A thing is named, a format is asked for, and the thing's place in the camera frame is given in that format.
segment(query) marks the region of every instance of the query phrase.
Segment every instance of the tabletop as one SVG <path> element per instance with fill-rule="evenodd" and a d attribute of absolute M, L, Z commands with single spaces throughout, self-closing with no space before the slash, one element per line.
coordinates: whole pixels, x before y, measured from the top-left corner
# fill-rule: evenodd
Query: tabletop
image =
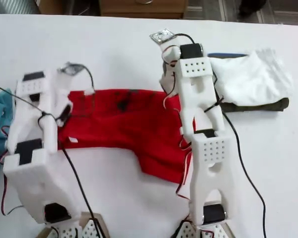
<path fill-rule="evenodd" d="M 215 21 L 124 19 L 85 16 L 0 15 L 0 86 L 15 88 L 24 73 L 83 63 L 96 89 L 161 90 L 162 59 L 149 34 L 168 28 L 202 43 L 206 53 L 246 53 L 273 48 L 293 75 L 295 93 L 282 113 L 230 113 L 250 177 L 267 205 L 267 237 L 298 237 L 298 26 Z M 87 74 L 73 82 L 86 89 Z M 133 152 L 69 150 L 92 209 L 113 238 L 166 238 L 188 213 L 177 185 L 141 172 Z M 233 148 L 237 213 L 229 225 L 238 238 L 262 237 L 262 204 Z M 78 186 L 73 178 L 73 188 Z M 0 171 L 0 200 L 3 189 Z M 83 199 L 83 210 L 87 210 Z M 8 188 L 6 208 L 19 205 Z M 35 237 L 43 228 L 24 209 L 0 214 L 0 237 Z"/>

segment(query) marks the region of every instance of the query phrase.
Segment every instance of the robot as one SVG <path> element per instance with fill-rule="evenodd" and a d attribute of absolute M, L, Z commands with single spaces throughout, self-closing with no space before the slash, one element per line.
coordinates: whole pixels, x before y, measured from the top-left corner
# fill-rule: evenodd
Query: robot
<path fill-rule="evenodd" d="M 160 83 L 168 97 L 179 95 L 180 132 L 192 147 L 189 207 L 199 238 L 203 227 L 225 223 L 233 216 L 231 138 L 225 132 L 211 63 L 204 57 L 200 44 L 180 45 L 178 36 L 181 35 L 165 29 L 150 37 L 162 51 L 164 73 Z M 16 96 L 23 101 L 16 103 L 6 143 L 10 155 L 5 157 L 3 167 L 22 205 L 37 223 L 59 229 L 75 227 L 78 238 L 82 237 L 78 223 L 81 210 L 71 185 L 59 169 L 62 158 L 53 155 L 58 149 L 58 126 L 66 123 L 73 107 L 68 99 L 72 77 L 83 69 L 80 64 L 68 63 L 56 72 L 26 74 L 18 82 Z M 42 136 L 29 140 L 31 128 L 37 125 Z M 207 202 L 214 189 L 220 192 L 221 201 Z"/>

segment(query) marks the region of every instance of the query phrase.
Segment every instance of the tiled floor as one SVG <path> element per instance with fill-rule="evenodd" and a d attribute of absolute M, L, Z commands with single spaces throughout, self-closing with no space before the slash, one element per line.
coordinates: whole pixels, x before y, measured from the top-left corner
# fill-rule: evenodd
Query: tiled floor
<path fill-rule="evenodd" d="M 298 25 L 298 0 L 267 0 L 247 19 L 238 19 L 241 0 L 189 0 L 185 19 Z"/>

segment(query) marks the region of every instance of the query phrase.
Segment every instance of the wooden drawer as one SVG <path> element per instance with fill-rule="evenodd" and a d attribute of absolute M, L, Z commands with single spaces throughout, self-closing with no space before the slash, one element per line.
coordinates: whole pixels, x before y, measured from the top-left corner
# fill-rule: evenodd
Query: wooden drawer
<path fill-rule="evenodd" d="M 102 16 L 127 17 L 127 18 L 156 18 L 156 19 L 181 19 L 183 13 L 104 13 Z"/>
<path fill-rule="evenodd" d="M 183 13 L 186 0 L 100 0 L 104 13 Z"/>

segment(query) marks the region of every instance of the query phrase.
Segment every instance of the red cloth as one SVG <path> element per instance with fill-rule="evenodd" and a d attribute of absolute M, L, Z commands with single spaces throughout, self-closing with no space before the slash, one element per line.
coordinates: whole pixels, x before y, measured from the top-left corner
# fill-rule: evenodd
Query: red cloth
<path fill-rule="evenodd" d="M 166 110 L 164 97 L 163 92 L 147 90 L 98 90 L 90 96 L 71 92 L 73 116 L 60 128 L 59 139 L 65 148 L 130 149 L 144 173 L 181 183 L 188 151 L 179 148 L 181 121 L 173 108 L 180 109 L 180 104 L 178 97 L 167 99 Z M 69 137 L 78 143 L 71 143 Z"/>

